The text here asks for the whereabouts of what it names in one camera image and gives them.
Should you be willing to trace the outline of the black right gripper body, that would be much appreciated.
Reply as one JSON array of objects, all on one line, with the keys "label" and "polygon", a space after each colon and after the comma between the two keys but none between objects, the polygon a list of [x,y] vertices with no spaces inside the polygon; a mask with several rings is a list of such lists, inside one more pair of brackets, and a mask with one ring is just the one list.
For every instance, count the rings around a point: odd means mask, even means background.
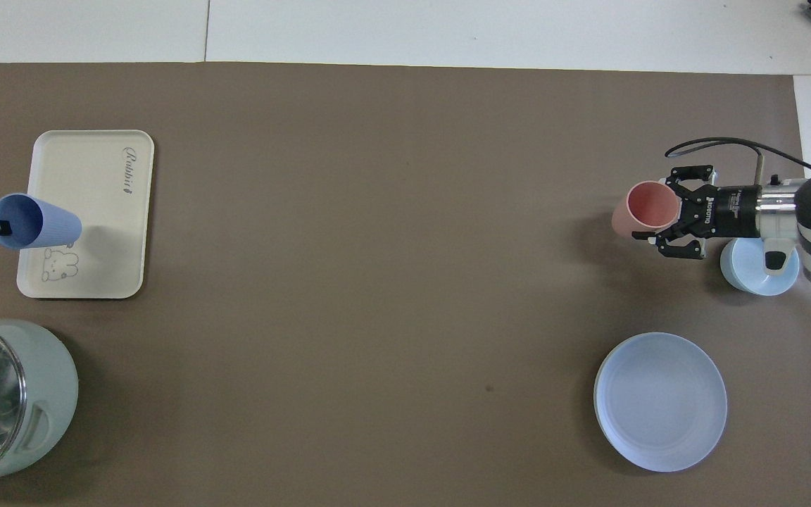
[{"label": "black right gripper body", "polygon": [[698,236],[702,238],[758,238],[757,199],[762,186],[704,185],[698,189]]}]

